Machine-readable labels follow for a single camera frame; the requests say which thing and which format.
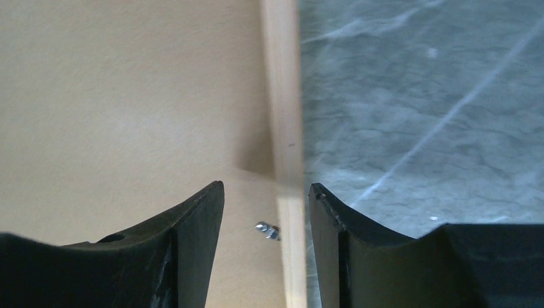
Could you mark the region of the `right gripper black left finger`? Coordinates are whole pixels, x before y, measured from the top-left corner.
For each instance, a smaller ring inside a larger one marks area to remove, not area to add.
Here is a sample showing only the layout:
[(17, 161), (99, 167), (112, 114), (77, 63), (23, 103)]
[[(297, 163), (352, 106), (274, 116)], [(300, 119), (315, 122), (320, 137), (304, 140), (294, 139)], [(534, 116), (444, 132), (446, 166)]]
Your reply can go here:
[(96, 243), (1, 234), (2, 307), (204, 307), (224, 185)]

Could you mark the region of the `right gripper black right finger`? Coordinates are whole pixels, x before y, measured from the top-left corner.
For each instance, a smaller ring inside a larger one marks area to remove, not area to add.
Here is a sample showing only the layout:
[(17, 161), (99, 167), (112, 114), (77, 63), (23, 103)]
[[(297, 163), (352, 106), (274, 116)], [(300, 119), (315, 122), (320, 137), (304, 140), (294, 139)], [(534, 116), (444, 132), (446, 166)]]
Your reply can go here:
[(414, 239), (312, 184), (323, 307), (542, 307), (543, 226), (444, 224)]

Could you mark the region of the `yellow wooden picture frame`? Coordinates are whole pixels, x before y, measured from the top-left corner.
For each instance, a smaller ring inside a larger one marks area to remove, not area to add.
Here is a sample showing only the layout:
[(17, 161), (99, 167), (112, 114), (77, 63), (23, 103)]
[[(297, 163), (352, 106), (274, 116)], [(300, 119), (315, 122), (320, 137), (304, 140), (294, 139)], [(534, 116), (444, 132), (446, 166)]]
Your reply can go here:
[(261, 1), (285, 301), (308, 306), (298, 3)]

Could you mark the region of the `brown frame backing board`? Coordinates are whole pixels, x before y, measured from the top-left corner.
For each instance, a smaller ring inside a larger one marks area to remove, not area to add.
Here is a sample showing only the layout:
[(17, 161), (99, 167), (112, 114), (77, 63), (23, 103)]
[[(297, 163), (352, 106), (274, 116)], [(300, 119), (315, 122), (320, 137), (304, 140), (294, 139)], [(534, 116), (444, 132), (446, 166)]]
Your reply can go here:
[(225, 185), (208, 307), (284, 307), (258, 1), (2, 1), (1, 230), (98, 241)]

